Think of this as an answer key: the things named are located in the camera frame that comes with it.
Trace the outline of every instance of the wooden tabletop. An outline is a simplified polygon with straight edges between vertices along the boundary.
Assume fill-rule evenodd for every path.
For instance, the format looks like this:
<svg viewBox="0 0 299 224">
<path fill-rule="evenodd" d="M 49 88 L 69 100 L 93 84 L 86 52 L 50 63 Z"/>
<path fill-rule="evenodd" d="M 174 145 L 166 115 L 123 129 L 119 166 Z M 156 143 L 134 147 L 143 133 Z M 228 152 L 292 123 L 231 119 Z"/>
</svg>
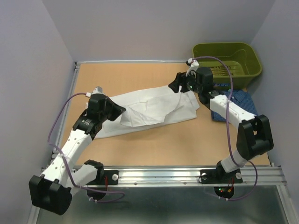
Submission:
<svg viewBox="0 0 299 224">
<path fill-rule="evenodd" d="M 168 85 L 177 72 L 186 71 L 184 63 L 99 63 L 82 64 L 74 93 L 91 92 L 97 85 L 109 97 L 123 93 Z M 88 98 L 75 97 L 65 124 L 62 144 L 71 127 L 85 109 Z M 88 159 L 106 166 L 191 166 L 216 165 L 228 156 L 224 123 L 214 122 L 211 112 L 201 103 L 197 118 L 177 124 L 152 128 L 94 140 L 77 161 Z M 237 130 L 230 125 L 232 146 Z M 256 165 L 269 165 L 267 154 L 253 160 Z"/>
</svg>

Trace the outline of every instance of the wire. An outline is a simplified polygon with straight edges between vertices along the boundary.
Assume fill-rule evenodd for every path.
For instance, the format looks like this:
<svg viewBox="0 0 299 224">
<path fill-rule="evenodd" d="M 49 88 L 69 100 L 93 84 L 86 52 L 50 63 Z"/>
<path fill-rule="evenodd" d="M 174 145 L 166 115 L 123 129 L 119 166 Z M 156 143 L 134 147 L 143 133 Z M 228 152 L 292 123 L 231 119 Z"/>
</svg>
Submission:
<svg viewBox="0 0 299 224">
<path fill-rule="evenodd" d="M 191 72 L 193 72 L 193 75 L 196 76 L 197 75 L 197 72 L 195 70 L 191 70 L 189 73 L 191 75 Z"/>
<path fill-rule="evenodd" d="M 233 183 L 232 183 L 230 190 L 233 189 L 233 187 L 234 187 L 234 179 L 233 178 L 232 178 L 232 181 L 233 181 Z"/>
<path fill-rule="evenodd" d="M 234 179 L 233 179 L 233 178 L 232 178 L 232 182 L 229 182 L 229 183 L 228 183 L 227 188 L 229 188 L 229 185 L 230 185 L 230 184 L 232 184 L 232 186 L 234 185 Z"/>
<path fill-rule="evenodd" d="M 62 106 L 60 112 L 58 113 L 58 115 L 57 115 L 57 117 L 56 117 L 56 119 L 55 119 L 55 121 L 54 121 L 54 123 L 53 123 L 52 128 L 50 129 L 50 132 L 49 132 L 49 135 L 48 135 L 48 145 L 54 147 L 54 148 L 61 154 L 61 158 L 62 158 L 62 160 L 63 160 L 63 162 L 64 162 L 64 166 L 65 166 L 66 172 L 67 172 L 67 174 L 68 174 L 68 176 L 69 176 L 69 178 L 70 178 L 70 181 L 71 181 L 71 183 L 72 183 L 72 185 L 73 185 L 74 187 L 76 187 L 76 188 L 80 188 L 80 189 L 84 189 L 84 190 L 89 190 L 89 191 L 92 191 L 92 192 L 95 192 L 95 193 L 101 193 L 101 194 L 106 194 L 106 193 L 109 193 L 109 194 L 121 194 L 120 197 L 118 197 L 118 198 L 116 198 L 116 199 L 112 199 L 112 200 L 107 200 L 107 201 L 97 201 L 97 200 L 94 200 L 93 198 L 90 198 L 90 200 L 93 200 L 93 201 L 95 201 L 96 203 L 110 203 L 110 202 L 118 201 L 118 200 L 122 199 L 122 198 L 125 196 L 125 192 L 123 192 L 123 191 L 102 191 L 102 190 L 96 190 L 96 189 L 92 189 L 92 188 L 88 188 L 88 187 L 84 187 L 84 186 L 79 186 L 79 185 L 77 185 L 77 184 L 75 183 L 74 179 L 73 179 L 73 176 L 72 176 L 72 174 L 71 174 L 71 169 L 70 169 L 70 167 L 69 167 L 69 165 L 68 165 L 68 163 L 67 163 L 67 160 L 66 160 L 66 158 L 65 158 L 65 156 L 64 156 L 64 153 L 62 152 L 62 150 L 60 149 L 60 147 L 58 147 L 58 146 L 55 145 L 54 143 L 51 143 L 51 142 L 50 142 L 51 135 L 52 135 L 52 132 L 53 132 L 53 130 L 54 130 L 54 127 L 55 127 L 55 125 L 56 125 L 56 123 L 57 123 L 57 121 L 58 121 L 60 115 L 62 114 L 62 112 L 63 112 L 65 106 L 68 104 L 68 102 L 69 102 L 73 97 L 78 96 L 78 95 L 86 95 L 86 93 L 83 93 L 83 92 L 76 93 L 76 94 L 72 95 L 71 97 L 69 97 L 69 98 L 66 100 L 66 102 L 65 102 L 64 105 Z"/>
<path fill-rule="evenodd" d="M 229 102 L 230 102 L 230 99 L 233 95 L 233 78 L 232 78 L 232 74 L 231 74 L 230 70 L 228 69 L 228 67 L 225 65 L 225 63 L 222 60 L 220 60 L 219 58 L 216 58 L 216 57 L 213 57 L 213 56 L 200 56 L 200 57 L 193 58 L 193 60 L 198 60 L 198 59 L 203 59 L 203 58 L 210 58 L 210 59 L 214 59 L 214 60 L 220 62 L 223 65 L 223 67 L 228 71 L 229 80 L 230 80 L 230 93 L 229 93 L 227 104 L 226 104 L 226 131 L 227 131 L 227 136 L 228 136 L 228 150 L 229 150 L 229 155 L 230 155 L 233 163 L 238 167 L 242 167 L 235 161 L 235 159 L 233 157 L 232 146 L 231 146 L 231 143 L 230 143 L 230 134 L 229 134 L 229 120 L 228 120 L 229 119 Z M 247 196 L 249 196 L 252 193 L 252 191 L 254 190 L 254 188 L 256 187 L 257 179 L 258 179 L 257 168 L 253 164 L 253 162 L 251 162 L 251 161 L 248 161 L 248 162 L 252 164 L 252 166 L 253 166 L 253 168 L 256 172 L 256 181 L 255 181 L 251 191 L 249 193 L 247 193 L 246 195 L 244 195 L 244 196 L 241 196 L 241 197 L 238 197 L 238 198 L 230 198 L 230 199 L 227 199 L 227 200 L 237 201 L 237 200 L 244 199 Z"/>
<path fill-rule="evenodd" d="M 107 178 L 107 176 L 105 176 L 105 187 L 106 187 L 106 190 L 108 190 L 108 178 Z"/>
</svg>

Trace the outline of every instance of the metal frame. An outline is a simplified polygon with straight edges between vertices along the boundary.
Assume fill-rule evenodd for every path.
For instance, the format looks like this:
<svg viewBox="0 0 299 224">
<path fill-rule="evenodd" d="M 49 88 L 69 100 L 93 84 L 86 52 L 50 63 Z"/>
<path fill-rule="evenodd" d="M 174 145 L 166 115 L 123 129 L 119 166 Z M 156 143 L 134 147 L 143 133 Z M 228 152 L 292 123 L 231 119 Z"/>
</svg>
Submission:
<svg viewBox="0 0 299 224">
<path fill-rule="evenodd" d="M 73 94 L 80 65 L 84 63 L 184 63 L 184 61 L 161 61 L 161 60 L 113 60 L 113 61 L 93 61 L 93 62 L 77 62 L 69 97 Z M 61 144 L 62 135 L 64 132 L 65 121 L 68 115 L 69 106 L 66 107 L 63 113 L 61 125 L 59 127 L 56 144 Z M 52 159 L 57 156 L 58 152 L 53 151 Z M 79 169 L 80 166 L 75 166 L 73 171 Z M 105 170 L 117 169 L 119 170 L 119 183 L 113 188 L 135 188 L 135 187 L 207 187 L 218 186 L 216 184 L 201 184 L 198 181 L 202 169 L 213 169 L 212 166 L 175 166 L 175 167 L 105 167 Z M 299 224 L 298 215 L 294 209 L 292 201 L 289 197 L 286 186 L 285 176 L 281 167 L 257 166 L 259 186 L 276 185 L 282 208 L 290 224 Z M 256 178 L 255 171 L 252 167 L 241 168 L 243 177 L 242 184 L 253 186 Z M 99 187 L 98 185 L 89 185 L 89 187 Z M 32 206 L 28 218 L 28 224 L 36 224 L 40 208 Z"/>
</svg>

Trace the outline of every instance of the white cloth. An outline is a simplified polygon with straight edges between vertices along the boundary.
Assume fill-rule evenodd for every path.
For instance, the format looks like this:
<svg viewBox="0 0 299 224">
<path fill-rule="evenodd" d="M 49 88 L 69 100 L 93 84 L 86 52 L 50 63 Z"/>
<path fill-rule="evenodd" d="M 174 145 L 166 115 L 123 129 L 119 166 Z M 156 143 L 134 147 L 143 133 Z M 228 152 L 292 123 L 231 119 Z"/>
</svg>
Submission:
<svg viewBox="0 0 299 224">
<path fill-rule="evenodd" d="M 96 138 L 106 138 L 196 118 L 199 104 L 193 92 L 174 93 L 168 86 L 111 97 L 127 110 L 115 121 L 103 123 Z"/>
</svg>

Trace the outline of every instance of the screw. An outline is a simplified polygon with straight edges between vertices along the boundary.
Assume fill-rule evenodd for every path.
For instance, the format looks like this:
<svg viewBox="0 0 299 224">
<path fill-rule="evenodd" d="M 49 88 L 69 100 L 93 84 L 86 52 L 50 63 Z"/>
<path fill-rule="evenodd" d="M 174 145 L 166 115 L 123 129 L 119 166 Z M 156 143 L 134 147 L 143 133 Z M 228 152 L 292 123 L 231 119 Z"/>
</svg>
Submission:
<svg viewBox="0 0 299 224">
<path fill-rule="evenodd" d="M 118 175 L 117 174 L 113 174 L 112 175 L 112 180 L 117 181 L 118 180 Z"/>
<path fill-rule="evenodd" d="M 202 173 L 200 177 L 201 177 L 202 180 L 206 180 L 207 179 L 206 173 Z"/>
<path fill-rule="evenodd" d="M 236 176 L 236 178 L 239 179 L 239 180 L 242 179 L 242 174 L 241 174 L 241 173 L 236 173 L 235 176 Z"/>
</svg>

